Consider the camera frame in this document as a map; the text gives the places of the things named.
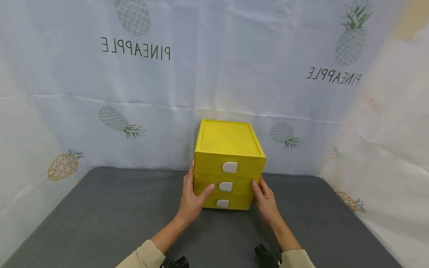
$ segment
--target finger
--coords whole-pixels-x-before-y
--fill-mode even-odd
[[[197,198],[198,201],[201,203],[204,203],[204,201],[207,199],[207,197],[213,192],[214,187],[215,187],[214,184],[210,184],[209,186],[207,186],[204,189],[204,191]]]
[[[264,198],[264,195],[262,194],[262,191],[259,188],[259,185],[255,181],[252,181],[252,188],[253,188],[253,191],[255,192],[256,199],[262,200]]]
[[[188,173],[185,175],[185,178],[183,180],[183,187],[192,188],[192,185],[193,185],[193,161],[189,167]]]
[[[259,177],[259,187],[263,194],[266,194],[271,190],[262,176]]]

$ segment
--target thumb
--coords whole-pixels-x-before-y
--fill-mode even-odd
[[[252,188],[253,188],[253,191],[255,192],[256,200],[262,201],[264,198],[264,195],[262,194],[261,188],[259,188],[259,185],[255,181],[252,181]]]
[[[207,197],[213,192],[214,187],[214,184],[210,184],[209,186],[207,186],[204,191],[199,195],[198,200],[204,203]]]

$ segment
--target cuff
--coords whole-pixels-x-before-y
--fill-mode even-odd
[[[281,254],[281,267],[285,268],[313,268],[314,265],[305,250],[289,250]]]
[[[137,258],[147,267],[160,267],[165,256],[157,249],[152,240],[146,240],[136,249]]]

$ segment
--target gray tabletop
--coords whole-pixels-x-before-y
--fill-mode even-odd
[[[114,268],[176,214],[186,172],[88,172],[3,268]],[[280,213],[317,268],[401,267],[321,178],[265,174]],[[277,245],[249,211],[204,209],[171,249],[191,268],[260,267]]]

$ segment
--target yellow drawer unit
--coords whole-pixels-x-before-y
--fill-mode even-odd
[[[194,192],[215,184],[205,208],[250,208],[251,182],[259,182],[266,162],[250,124],[203,119],[194,161]]]

